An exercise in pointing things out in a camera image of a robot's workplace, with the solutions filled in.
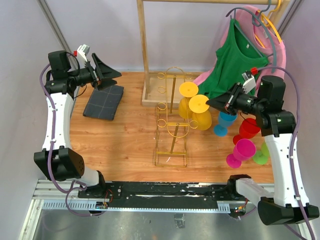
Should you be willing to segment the blue wine glass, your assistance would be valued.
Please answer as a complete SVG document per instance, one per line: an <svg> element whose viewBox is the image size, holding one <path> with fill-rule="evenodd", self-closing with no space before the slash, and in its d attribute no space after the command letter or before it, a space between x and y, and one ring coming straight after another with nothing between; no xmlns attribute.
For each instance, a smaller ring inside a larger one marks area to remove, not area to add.
<svg viewBox="0 0 320 240"><path fill-rule="evenodd" d="M230 115L224 112L220 112L218 114L218 124L214 126L213 132L218 137L224 137L228 133L228 127L230 127L235 120L237 119L238 115Z"/></svg>

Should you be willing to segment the red wine glass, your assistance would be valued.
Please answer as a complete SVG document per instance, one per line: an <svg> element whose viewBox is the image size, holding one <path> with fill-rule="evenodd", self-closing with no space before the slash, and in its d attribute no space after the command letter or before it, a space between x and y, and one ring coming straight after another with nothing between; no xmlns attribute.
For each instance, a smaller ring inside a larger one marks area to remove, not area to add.
<svg viewBox="0 0 320 240"><path fill-rule="evenodd" d="M258 127L254 118L245 118L239 127L238 134L232 139L233 144L236 145L241 139L252 139L260 132L260 130L261 129Z"/></svg>

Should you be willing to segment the green wine glass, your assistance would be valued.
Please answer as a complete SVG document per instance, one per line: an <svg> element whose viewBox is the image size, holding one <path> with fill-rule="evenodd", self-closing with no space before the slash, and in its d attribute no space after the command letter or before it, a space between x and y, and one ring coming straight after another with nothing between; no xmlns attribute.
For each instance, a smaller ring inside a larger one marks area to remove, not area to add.
<svg viewBox="0 0 320 240"><path fill-rule="evenodd" d="M257 150L255 155L252 157L253 161L259 165L265 165L270 157L270 152L267 144L264 142L261 145L260 150Z"/></svg>

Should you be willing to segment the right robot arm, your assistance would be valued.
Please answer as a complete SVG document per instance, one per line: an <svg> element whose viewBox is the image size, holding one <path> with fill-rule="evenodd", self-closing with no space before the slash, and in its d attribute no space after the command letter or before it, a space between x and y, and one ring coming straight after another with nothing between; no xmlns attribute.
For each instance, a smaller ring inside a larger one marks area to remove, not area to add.
<svg viewBox="0 0 320 240"><path fill-rule="evenodd" d="M241 83L206 103L223 113L235 115L239 111L256 117L269 151L274 177L274 192L268 192L247 175L231 176L234 183L226 188L227 196L238 200L242 196L257 207L265 225L299 224L320 216L317 206L306 195L297 154L296 115L283 110L286 89L278 76L261 78L257 96L246 94Z"/></svg>

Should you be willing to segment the pink wine glass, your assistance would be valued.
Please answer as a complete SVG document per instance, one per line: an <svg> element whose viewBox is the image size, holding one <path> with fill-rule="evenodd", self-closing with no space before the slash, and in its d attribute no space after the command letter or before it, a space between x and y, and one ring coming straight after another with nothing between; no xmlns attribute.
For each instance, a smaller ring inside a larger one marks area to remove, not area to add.
<svg viewBox="0 0 320 240"><path fill-rule="evenodd" d="M229 167L237 169L242 162L249 160L256 154L256 146L249 139L240 139L233 148L233 152L226 157L226 163Z"/></svg>

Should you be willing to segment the yellow wine glass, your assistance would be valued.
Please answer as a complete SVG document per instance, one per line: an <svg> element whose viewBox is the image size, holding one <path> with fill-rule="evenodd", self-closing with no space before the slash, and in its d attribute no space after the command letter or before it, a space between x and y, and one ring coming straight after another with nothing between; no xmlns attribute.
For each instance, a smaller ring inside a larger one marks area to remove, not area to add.
<svg viewBox="0 0 320 240"><path fill-rule="evenodd" d="M209 98L205 95L198 94L193 96L189 101L189 108L192 111L192 120L197 123L197 130L206 131L212 125L212 115L209 111L209 105L206 102Z"/></svg>
<svg viewBox="0 0 320 240"><path fill-rule="evenodd" d="M199 88L194 82L184 82L179 87L179 93L183 98L179 102L178 113L183 119L189 119L192 111L189 108L189 101L198 94Z"/></svg>

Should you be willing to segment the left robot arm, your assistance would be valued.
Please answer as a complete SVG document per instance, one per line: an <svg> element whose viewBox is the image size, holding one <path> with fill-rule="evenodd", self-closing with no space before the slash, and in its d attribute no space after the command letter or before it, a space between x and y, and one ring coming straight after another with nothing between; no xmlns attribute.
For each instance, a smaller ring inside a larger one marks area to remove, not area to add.
<svg viewBox="0 0 320 240"><path fill-rule="evenodd" d="M77 87L87 84L98 91L117 84L122 74L104 64L95 53L87 59L90 47L82 44L74 53L58 50L48 54L49 63L39 76L47 102L47 127L44 143L33 159L48 180L75 181L87 196L101 198L107 193L103 174L85 165L83 157L71 147L70 119Z"/></svg>

